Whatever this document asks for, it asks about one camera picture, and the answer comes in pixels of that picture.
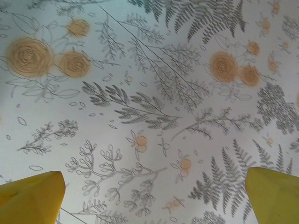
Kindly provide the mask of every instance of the orange rose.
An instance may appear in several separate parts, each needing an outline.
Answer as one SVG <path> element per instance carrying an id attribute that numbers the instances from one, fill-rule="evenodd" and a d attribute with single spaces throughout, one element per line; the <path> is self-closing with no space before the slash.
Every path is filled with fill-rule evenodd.
<path id="1" fill-rule="evenodd" d="M 51 48 L 35 39 L 24 38 L 13 42 L 6 51 L 8 65 L 25 77 L 42 76 L 53 63 Z"/>
<path id="2" fill-rule="evenodd" d="M 85 76 L 90 69 L 90 62 L 78 52 L 68 52 L 55 61 L 59 70 L 70 77 Z"/>
<path id="3" fill-rule="evenodd" d="M 82 37 L 86 36 L 89 31 L 89 24 L 85 20 L 74 20 L 69 26 L 67 26 L 67 29 L 70 34 Z"/>
<path id="4" fill-rule="evenodd" d="M 249 42 L 247 50 L 252 55 L 258 55 L 260 53 L 260 47 L 256 42 Z"/>
<path id="5" fill-rule="evenodd" d="M 256 86 L 260 80 L 257 69 L 249 65 L 241 69 L 240 76 L 247 86 Z"/>
<path id="6" fill-rule="evenodd" d="M 211 73 L 220 82 L 232 82 L 237 74 L 238 65 L 235 59 L 225 52 L 218 52 L 210 60 Z"/>

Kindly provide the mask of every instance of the small leaf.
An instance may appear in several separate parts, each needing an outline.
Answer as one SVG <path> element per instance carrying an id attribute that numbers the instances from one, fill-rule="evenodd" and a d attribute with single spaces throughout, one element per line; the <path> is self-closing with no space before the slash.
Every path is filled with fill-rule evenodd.
<path id="1" fill-rule="evenodd" d="M 204 64 L 204 68 L 207 74 L 211 75 L 211 66 L 209 64 Z"/>
<path id="2" fill-rule="evenodd" d="M 6 57 L 0 56 L 0 68 L 2 68 L 5 71 L 9 71 L 9 67 L 6 60 Z"/>
<path id="3" fill-rule="evenodd" d="M 58 26 L 58 22 L 52 21 L 47 25 L 48 29 L 55 29 Z"/>
<path id="4" fill-rule="evenodd" d="M 79 90 L 62 90 L 59 93 L 57 93 L 57 96 L 59 96 L 60 98 L 72 98 L 72 97 L 76 97 L 78 94 L 80 93 Z"/>
<path id="5" fill-rule="evenodd" d="M 16 78 L 16 79 L 7 81 L 6 83 L 10 84 L 10 85 L 15 85 L 15 86 L 24 86 L 29 81 L 30 80 L 26 79 L 26 78 Z"/>
<path id="6" fill-rule="evenodd" d="M 24 126 L 27 126 L 27 122 L 21 118 L 21 117 L 18 117 L 18 122 L 21 124 L 21 125 L 24 125 Z"/>
<path id="7" fill-rule="evenodd" d="M 15 14 L 13 15 L 13 21 L 17 25 L 18 28 L 20 28 L 22 31 L 24 31 L 27 34 L 35 34 L 36 30 L 33 28 L 33 23 L 36 23 L 37 20 L 33 22 L 31 18 L 21 15 L 21 14 Z"/>
<path id="8" fill-rule="evenodd" d="M 215 40 L 222 49 L 224 49 L 224 50 L 228 49 L 229 40 L 228 40 L 227 37 L 221 36 L 220 34 L 216 34 L 215 35 Z"/>
<path id="9" fill-rule="evenodd" d="M 43 93 L 44 89 L 42 87 L 34 87 L 23 92 L 24 96 L 39 96 Z"/>

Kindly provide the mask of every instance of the branch drawing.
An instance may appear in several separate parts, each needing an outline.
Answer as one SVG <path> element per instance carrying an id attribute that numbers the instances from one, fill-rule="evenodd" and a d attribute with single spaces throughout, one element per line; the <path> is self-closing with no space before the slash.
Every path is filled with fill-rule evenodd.
<path id="1" fill-rule="evenodd" d="M 276 164 L 271 158 L 271 155 L 266 152 L 255 140 L 257 150 L 260 155 L 259 165 L 264 168 L 273 169 L 279 172 L 285 172 L 287 174 L 292 173 L 292 158 L 286 168 L 284 168 L 284 158 L 281 146 L 279 146 L 278 159 Z M 203 172 L 203 182 L 197 180 L 196 187 L 190 193 L 189 198 L 204 200 L 205 204 L 212 203 L 215 210 L 221 200 L 222 194 L 222 207 L 224 214 L 227 208 L 230 207 L 231 215 L 234 217 L 240 205 L 246 202 L 243 211 L 243 221 L 245 222 L 249 213 L 252 211 L 250 201 L 247 197 L 245 190 L 245 177 L 248 168 L 257 164 L 256 161 L 252 161 L 252 156 L 249 155 L 244 149 L 242 149 L 237 143 L 236 139 L 233 141 L 233 148 L 236 156 L 236 160 L 233 159 L 225 150 L 222 149 L 222 159 L 224 162 L 224 168 L 221 168 L 214 157 L 211 160 L 212 177 L 206 172 Z"/>
<path id="2" fill-rule="evenodd" d="M 279 85 L 267 83 L 264 88 L 258 92 L 259 100 L 257 108 L 262 115 L 263 121 L 268 126 L 272 120 L 276 120 L 276 127 L 284 135 L 299 131 L 299 115 L 295 109 L 294 103 L 285 101 L 282 88 Z"/>
<path id="3" fill-rule="evenodd" d="M 66 167 L 69 168 L 69 172 L 76 172 L 78 175 L 84 175 L 85 178 L 90 178 L 92 175 L 97 177 L 96 181 L 86 180 L 82 190 L 84 195 L 89 195 L 93 192 L 93 196 L 97 197 L 100 193 L 101 184 L 106 180 L 113 178 L 116 175 L 121 175 L 118 186 L 111 187 L 107 190 L 105 197 L 109 201 L 116 200 L 116 205 L 121 203 L 121 189 L 135 180 L 138 177 L 147 177 L 145 181 L 140 184 L 141 189 L 132 189 L 132 200 L 124 201 L 125 208 L 129 208 L 129 211 L 135 211 L 136 216 L 141 217 L 143 214 L 147 216 L 151 213 L 150 207 L 152 206 L 155 198 L 151 194 L 154 181 L 157 179 L 160 172 L 165 171 L 167 168 L 158 170 L 151 170 L 144 167 L 139 162 L 136 163 L 135 168 L 121 168 L 115 167 L 115 162 L 122 159 L 120 149 L 114 150 L 112 145 L 109 145 L 108 150 L 101 150 L 101 156 L 107 161 L 99 165 L 100 171 L 96 171 L 95 161 L 93 152 L 97 147 L 96 144 L 91 144 L 90 141 L 86 140 L 84 144 L 85 148 L 80 147 L 80 155 L 82 158 L 77 160 L 72 157 L 70 163 L 66 163 Z"/>
<path id="4" fill-rule="evenodd" d="M 44 141 L 52 141 L 51 137 L 55 137 L 57 140 L 67 137 L 74 137 L 78 130 L 77 122 L 72 120 L 64 120 L 58 122 L 59 129 L 56 131 L 52 131 L 54 125 L 49 122 L 45 124 L 45 127 L 41 127 L 40 130 L 36 130 L 36 133 L 32 134 L 34 141 L 27 141 L 26 144 L 17 149 L 17 151 L 23 151 L 28 154 L 33 152 L 35 154 L 44 155 L 48 152 L 51 152 L 50 148 L 52 146 L 45 146 Z"/>
<path id="5" fill-rule="evenodd" d="M 121 224 L 128 222 L 127 217 L 123 216 L 122 213 L 112 212 L 107 210 L 107 204 L 105 201 L 94 199 L 88 202 L 83 202 L 82 210 L 72 215 L 89 215 L 95 216 L 95 223 L 101 224 Z"/>
<path id="6" fill-rule="evenodd" d="M 246 22 L 242 16 L 243 0 L 240 0 L 235 7 L 233 0 L 129 0 L 129 3 L 143 7 L 148 14 L 153 12 L 157 22 L 165 8 L 165 24 L 168 28 L 171 19 L 174 18 L 176 33 L 186 23 L 190 23 L 188 40 L 203 28 L 205 28 L 202 39 L 204 43 L 208 43 L 214 34 L 226 29 L 234 37 L 237 25 L 245 32 Z"/>
<path id="7" fill-rule="evenodd" d="M 238 118 L 230 118 L 231 108 L 222 109 L 219 115 L 215 115 L 212 108 L 201 110 L 201 115 L 195 116 L 195 123 L 182 129 L 176 133 L 171 140 L 175 139 L 178 135 L 185 131 L 193 133 L 200 133 L 205 137 L 212 139 L 212 135 L 209 130 L 203 126 L 214 126 L 223 130 L 224 134 L 228 134 L 229 125 L 233 126 L 235 130 L 243 132 L 244 126 L 249 126 L 257 132 L 263 128 L 263 124 L 260 119 L 251 118 L 250 114 L 241 114 Z"/>
<path id="8" fill-rule="evenodd" d="M 163 48 L 147 45 L 143 43 L 138 36 L 134 35 L 123 21 L 115 19 L 101 6 L 100 8 L 133 36 L 129 42 L 133 47 L 130 48 L 129 51 L 132 52 L 136 66 L 143 72 L 150 70 L 155 74 L 157 89 L 161 90 L 167 100 L 170 102 L 176 100 L 184 105 L 189 112 L 192 112 L 198 104 L 201 103 L 203 99 L 202 96 L 208 96 L 210 94 L 204 82 L 199 83 L 199 81 L 189 81 L 186 79 L 186 76 L 189 76 L 188 72 L 192 69 L 190 64 L 194 63 L 194 60 L 188 61 L 187 55 L 192 52 L 192 56 L 190 57 L 194 56 L 195 61 L 199 63 L 199 52 L 197 48 L 187 45 L 178 45 L 177 48 L 173 49 L 174 47 L 172 45 L 167 45 Z M 159 56 L 159 53 L 155 52 L 157 49 L 160 50 L 167 59 L 163 59 Z M 150 51 L 154 57 L 149 57 L 145 50 Z"/>
<path id="9" fill-rule="evenodd" d="M 191 224 L 226 224 L 221 215 L 216 215 L 213 211 L 205 211 L 202 218 L 194 217 Z"/>
<path id="10" fill-rule="evenodd" d="M 148 97 L 143 93 L 137 92 L 136 95 L 128 97 L 123 89 L 113 85 L 106 86 L 105 90 L 97 84 L 94 85 L 83 82 L 82 90 L 90 95 L 91 102 L 96 106 L 107 107 L 111 103 L 124 106 L 121 110 L 114 110 L 119 113 L 123 124 L 133 124 L 146 122 L 148 128 L 168 130 L 178 126 L 177 120 L 181 117 L 165 114 L 162 110 L 165 105 L 156 97 Z"/>

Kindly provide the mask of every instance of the yellow object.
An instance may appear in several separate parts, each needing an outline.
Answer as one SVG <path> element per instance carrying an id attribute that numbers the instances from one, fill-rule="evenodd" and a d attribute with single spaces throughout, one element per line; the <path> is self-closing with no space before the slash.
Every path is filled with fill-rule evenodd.
<path id="1" fill-rule="evenodd" d="M 0 224 L 54 224 L 64 193 L 59 171 L 0 185 Z"/>
<path id="2" fill-rule="evenodd" d="M 299 224 L 299 177 L 252 167 L 245 188 L 259 224 Z"/>

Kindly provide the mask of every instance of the wallpaper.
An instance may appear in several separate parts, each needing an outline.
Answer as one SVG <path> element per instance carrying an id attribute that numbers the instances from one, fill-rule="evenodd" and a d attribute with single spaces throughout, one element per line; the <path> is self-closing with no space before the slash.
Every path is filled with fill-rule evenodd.
<path id="1" fill-rule="evenodd" d="M 56 224 L 257 224 L 247 169 L 299 175 L 298 14 L 1 0 L 0 184 L 61 171 Z"/>

